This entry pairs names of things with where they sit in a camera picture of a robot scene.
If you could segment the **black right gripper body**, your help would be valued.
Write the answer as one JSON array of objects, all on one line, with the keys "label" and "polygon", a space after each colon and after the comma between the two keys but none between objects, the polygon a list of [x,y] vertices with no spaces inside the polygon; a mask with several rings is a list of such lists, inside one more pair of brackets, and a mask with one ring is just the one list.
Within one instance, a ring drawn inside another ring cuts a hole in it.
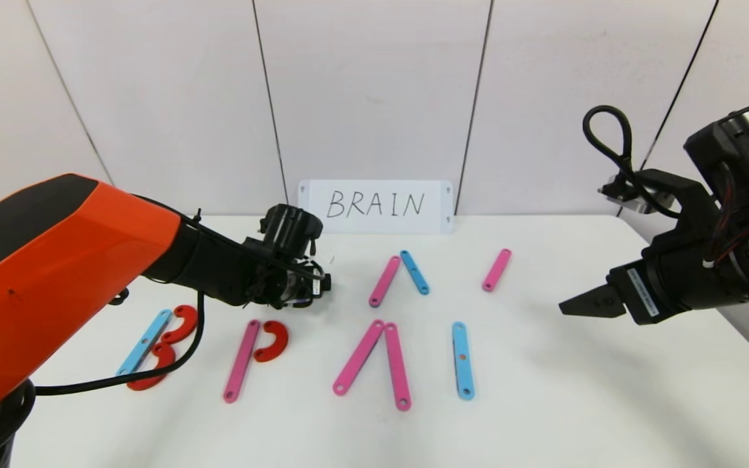
[{"label": "black right gripper body", "polygon": [[730,305],[730,291],[716,270],[703,267],[696,244],[669,250],[650,245],[638,260],[610,270],[607,284],[618,291],[638,325]]}]

